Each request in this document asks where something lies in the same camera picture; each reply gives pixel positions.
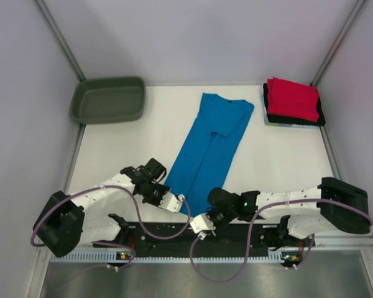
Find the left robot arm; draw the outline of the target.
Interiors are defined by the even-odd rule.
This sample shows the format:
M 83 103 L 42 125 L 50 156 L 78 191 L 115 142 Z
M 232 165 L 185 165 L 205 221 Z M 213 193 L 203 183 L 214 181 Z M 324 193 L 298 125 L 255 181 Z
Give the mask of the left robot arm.
M 83 194 L 51 195 L 34 228 L 37 236 L 57 257 L 78 246 L 122 246 L 131 242 L 129 224 L 120 216 L 126 199 L 142 196 L 144 203 L 179 212 L 182 200 L 160 183 L 166 168 L 155 159 L 137 168 L 122 169 L 107 181 Z

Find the right aluminium corner post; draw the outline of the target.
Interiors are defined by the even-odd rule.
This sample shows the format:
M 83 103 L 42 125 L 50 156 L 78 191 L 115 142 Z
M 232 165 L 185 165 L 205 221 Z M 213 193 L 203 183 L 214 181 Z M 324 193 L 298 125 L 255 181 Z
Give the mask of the right aluminium corner post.
M 338 50 L 346 39 L 348 33 L 352 30 L 352 27 L 363 13 L 368 1 L 367 0 L 358 0 L 355 1 L 351 12 L 348 14 L 347 19 L 344 21 L 343 26 L 338 32 L 334 42 L 332 43 L 330 49 L 328 50 L 323 62 L 321 63 L 318 71 L 316 72 L 313 80 L 310 85 L 317 87 L 325 75 L 327 69 L 329 68 L 333 58 L 336 56 Z

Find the aluminium corner post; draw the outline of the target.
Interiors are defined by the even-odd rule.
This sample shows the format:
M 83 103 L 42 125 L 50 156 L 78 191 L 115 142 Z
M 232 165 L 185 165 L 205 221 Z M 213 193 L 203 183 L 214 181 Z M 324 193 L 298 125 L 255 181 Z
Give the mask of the aluminium corner post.
M 43 0 L 33 0 L 33 3 L 36 5 L 40 15 L 44 19 L 45 23 L 47 24 L 49 30 L 51 31 L 57 45 L 59 46 L 60 50 L 62 51 L 65 59 L 67 60 L 70 68 L 74 72 L 75 76 L 77 77 L 79 82 L 85 81 L 86 77 L 77 62 L 66 38 L 63 36 L 57 22 L 55 21 L 50 9 L 46 5 L 45 1 Z
M 343 26 L 338 32 L 334 42 L 332 43 L 330 49 L 328 50 L 323 62 L 321 63 L 318 71 L 316 72 L 313 80 L 310 85 L 317 87 L 325 75 L 327 69 L 329 68 L 333 58 L 336 56 L 338 50 L 346 39 L 348 33 L 352 30 L 352 27 L 363 13 L 368 1 L 367 0 L 358 0 L 355 1 L 351 12 L 348 14 L 347 19 L 344 21 Z

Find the left aluminium corner post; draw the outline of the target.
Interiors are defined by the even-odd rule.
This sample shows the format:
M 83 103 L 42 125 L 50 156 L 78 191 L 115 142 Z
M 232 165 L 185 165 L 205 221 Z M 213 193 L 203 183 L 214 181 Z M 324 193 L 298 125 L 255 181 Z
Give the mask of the left aluminium corner post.
M 40 15 L 44 19 L 45 23 L 47 24 L 49 30 L 51 31 L 57 45 L 59 46 L 60 50 L 62 51 L 65 59 L 67 60 L 70 68 L 74 72 L 75 76 L 77 77 L 79 82 L 85 81 L 86 77 L 77 62 L 66 38 L 63 36 L 57 22 L 55 21 L 50 9 L 46 5 L 45 1 L 43 0 L 33 0 L 33 3 L 36 5 Z

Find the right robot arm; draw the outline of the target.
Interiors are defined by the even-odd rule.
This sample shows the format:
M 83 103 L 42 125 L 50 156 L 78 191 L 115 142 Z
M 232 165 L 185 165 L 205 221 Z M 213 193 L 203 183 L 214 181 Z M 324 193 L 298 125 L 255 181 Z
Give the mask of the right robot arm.
M 216 187 L 208 203 L 201 233 L 215 234 L 235 219 L 255 222 L 260 242 L 267 247 L 295 246 L 312 234 L 333 230 L 367 234 L 372 226 L 367 192 L 332 177 L 289 192 L 236 194 Z

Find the folded red t shirt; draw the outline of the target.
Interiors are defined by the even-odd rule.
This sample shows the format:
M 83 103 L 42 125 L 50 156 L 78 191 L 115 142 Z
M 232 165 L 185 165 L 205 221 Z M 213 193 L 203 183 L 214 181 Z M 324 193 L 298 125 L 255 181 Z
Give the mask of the folded red t shirt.
M 316 122 L 320 118 L 316 108 L 320 95 L 315 87 L 275 77 L 267 80 L 267 87 L 267 112 L 270 115 L 310 122 Z

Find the dark green plastic bin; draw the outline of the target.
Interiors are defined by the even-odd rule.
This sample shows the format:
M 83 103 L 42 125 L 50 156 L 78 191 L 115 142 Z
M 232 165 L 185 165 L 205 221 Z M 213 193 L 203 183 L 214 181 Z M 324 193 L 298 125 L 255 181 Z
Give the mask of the dark green plastic bin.
M 76 86 L 70 116 L 84 125 L 130 122 L 142 117 L 144 107 L 145 82 L 142 78 L 91 79 Z

